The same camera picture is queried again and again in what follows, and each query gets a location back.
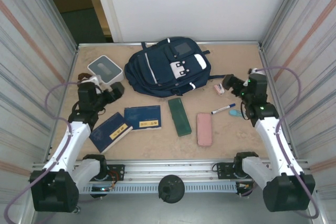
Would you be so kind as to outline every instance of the white device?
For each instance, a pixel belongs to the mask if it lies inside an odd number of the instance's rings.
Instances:
[[[94,75],[100,76],[101,81],[108,86],[124,79],[122,69],[106,55],[102,55],[91,62],[88,69]]]

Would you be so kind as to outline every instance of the metal wall panel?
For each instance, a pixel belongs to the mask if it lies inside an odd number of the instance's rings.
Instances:
[[[311,164],[330,222],[336,220],[335,7],[336,0],[292,0],[281,24],[263,41],[269,66],[289,67],[300,76],[301,99],[287,124],[297,156]],[[282,70],[272,76],[288,112],[297,96],[296,80]]]
[[[0,222],[7,203],[43,162],[55,127],[44,109],[50,88],[65,82],[76,45],[49,0],[0,0]],[[57,114],[65,90],[51,97]],[[19,222],[22,197],[10,210]]]

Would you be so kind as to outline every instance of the whiteboard marker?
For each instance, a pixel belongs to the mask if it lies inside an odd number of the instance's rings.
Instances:
[[[216,114],[216,113],[218,113],[218,112],[220,112],[220,111],[227,110],[227,109],[232,108],[232,107],[234,107],[234,106],[236,106],[235,103],[230,104],[230,105],[225,106],[225,107],[223,107],[223,108],[220,108],[220,109],[218,109],[218,110],[214,110],[213,112],[211,112],[211,114],[212,114],[212,115],[213,115],[213,114]]]

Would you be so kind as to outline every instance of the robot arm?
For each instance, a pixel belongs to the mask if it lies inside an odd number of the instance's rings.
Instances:
[[[264,73],[255,72],[255,69],[250,70],[249,79],[245,82],[233,74],[226,75],[223,87],[226,90],[233,88],[232,94],[241,98],[247,117],[266,147],[271,169],[266,167],[258,157],[245,157],[242,160],[242,170],[251,176],[263,190],[267,209],[271,212],[306,210],[310,201],[309,197],[287,164],[275,134],[279,114],[274,105],[267,102],[267,80]],[[285,154],[291,160],[291,166],[312,193],[315,181],[312,175],[304,174],[303,169],[296,162],[281,127],[279,136]]]
[[[102,91],[96,76],[78,84],[79,101],[72,108],[68,119],[71,132],[67,128],[50,161],[42,171],[33,171],[29,179],[33,182],[60,155],[57,164],[31,189],[36,211],[72,212],[78,202],[78,188],[82,188],[95,176],[105,177],[107,165],[103,155],[87,155],[76,169],[75,162],[83,143],[98,120],[98,113],[104,110],[107,104],[123,95],[124,87],[121,83],[114,83],[111,88],[112,91]],[[69,134],[71,134],[70,142],[63,150]]]

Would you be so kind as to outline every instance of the yellow label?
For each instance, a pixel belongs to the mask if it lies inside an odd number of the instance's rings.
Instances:
[[[151,127],[151,126],[158,126],[158,125],[159,125],[159,121],[158,120],[139,122],[139,127],[140,128]]]
[[[110,135],[110,138],[112,138],[112,140],[114,140],[120,133],[122,133],[126,129],[127,129],[127,125],[124,123],[122,126],[120,126],[116,131],[114,131]]]

